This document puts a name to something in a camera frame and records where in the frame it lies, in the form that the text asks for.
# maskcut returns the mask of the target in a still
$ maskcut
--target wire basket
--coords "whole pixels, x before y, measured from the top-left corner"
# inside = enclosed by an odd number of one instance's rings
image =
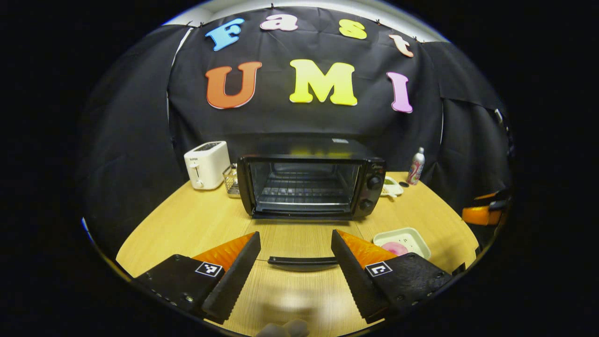
[[[225,178],[226,193],[230,198],[241,198],[239,194],[239,183],[237,180],[237,164],[233,163],[223,172]]]

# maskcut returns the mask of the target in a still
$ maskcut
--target black cloth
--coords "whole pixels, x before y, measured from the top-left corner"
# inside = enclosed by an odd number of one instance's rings
[[[263,31],[267,16],[291,14],[295,31]],[[214,52],[204,35],[241,17],[239,40]],[[339,33],[341,19],[359,21],[367,38]],[[224,17],[193,28],[163,26],[123,55],[90,98],[83,125],[81,197],[84,217],[107,255],[114,257],[133,229],[188,180],[183,154],[209,141],[228,143],[235,161],[261,135],[327,135],[355,139],[407,171],[418,147],[425,148],[422,181],[458,213],[469,199],[510,183],[504,128],[494,109],[505,114],[491,85],[450,43],[419,43],[367,19],[310,7],[280,7]],[[410,44],[402,55],[388,35]],[[311,59],[326,74],[335,62],[355,67],[356,106],[292,103],[294,59]],[[241,88],[244,62],[259,61],[255,94],[245,105],[216,109],[206,100],[206,72],[228,66],[225,91]],[[409,79],[412,113],[391,108],[394,93],[387,72]]]

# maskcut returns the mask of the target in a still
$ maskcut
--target orange letter u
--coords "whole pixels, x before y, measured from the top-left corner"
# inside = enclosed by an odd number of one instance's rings
[[[249,102],[256,90],[256,72],[262,66],[261,62],[245,62],[237,67],[243,73],[241,90],[237,95],[225,93],[226,75],[231,72],[231,67],[219,67],[208,70],[208,103],[217,109],[230,109],[240,107]]]

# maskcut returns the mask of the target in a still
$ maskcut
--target foam letter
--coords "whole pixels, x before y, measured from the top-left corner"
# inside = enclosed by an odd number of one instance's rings
[[[273,31],[275,29],[280,29],[282,31],[294,31],[298,29],[297,25],[295,24],[297,21],[298,18],[293,15],[271,15],[266,18],[265,22],[260,24],[260,28],[266,31]]]
[[[224,47],[230,45],[231,43],[239,40],[239,37],[232,37],[231,34],[239,34],[241,33],[241,28],[238,25],[242,24],[244,20],[242,18],[237,18],[235,20],[229,21],[226,24],[212,29],[210,32],[207,32],[205,36],[209,36],[214,41],[214,51],[217,52]]]
[[[389,35],[389,37],[392,38],[393,41],[395,41],[395,47],[397,47],[397,49],[402,54],[406,55],[409,58],[414,57],[414,53],[409,51],[408,48],[406,47],[406,46],[410,45],[408,42],[404,41],[404,39],[402,39],[399,35]]]
[[[412,106],[408,102],[408,89],[406,83],[408,78],[402,74],[388,72],[387,76],[391,79],[393,84],[393,96],[394,100],[391,107],[395,111],[411,113]]]
[[[366,38],[366,32],[364,31],[364,25],[347,19],[339,20],[339,31],[341,34],[353,38],[359,38],[363,40]]]
[[[293,103],[310,103],[312,95],[308,93],[308,85],[312,87],[320,102],[324,102],[331,88],[335,91],[331,95],[333,104],[355,106],[358,99],[353,96],[352,73],[353,65],[347,63],[334,63],[326,75],[322,74],[312,60],[297,59],[291,61],[295,68],[295,92],[289,96]]]
[[[249,102],[256,91],[256,72],[262,66],[261,62],[245,62],[237,67],[243,72],[241,77],[241,90],[237,95],[225,93],[226,75],[231,72],[231,67],[219,67],[208,70],[208,90],[206,99],[217,109],[230,109],[240,107]]]

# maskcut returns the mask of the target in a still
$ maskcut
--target white wall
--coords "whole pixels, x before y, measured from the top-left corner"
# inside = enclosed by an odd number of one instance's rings
[[[212,0],[181,13],[166,22],[165,25],[185,25],[187,22],[193,21],[191,25],[198,26],[200,22],[207,23],[240,12],[267,8],[270,7],[271,2],[275,7],[320,7],[352,13],[372,21],[379,19],[382,25],[391,27],[408,36],[415,36],[419,41],[447,41],[441,34],[415,17],[378,0]]]

